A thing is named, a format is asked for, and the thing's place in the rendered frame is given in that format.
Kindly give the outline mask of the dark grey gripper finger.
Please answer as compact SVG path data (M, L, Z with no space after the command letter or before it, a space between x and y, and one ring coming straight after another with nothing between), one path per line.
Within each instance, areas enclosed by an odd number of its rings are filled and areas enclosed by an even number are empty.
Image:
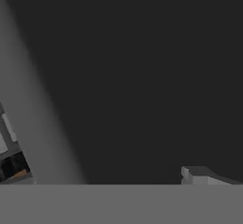
M242 182L221 177L207 167L183 166L181 168L182 185L242 185Z

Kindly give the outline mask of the dark grey dishwasher door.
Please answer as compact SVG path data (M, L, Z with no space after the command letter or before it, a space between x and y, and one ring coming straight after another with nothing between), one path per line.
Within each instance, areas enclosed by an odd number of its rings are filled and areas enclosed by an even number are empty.
M0 0L0 73L28 153L91 184L243 182L243 0Z

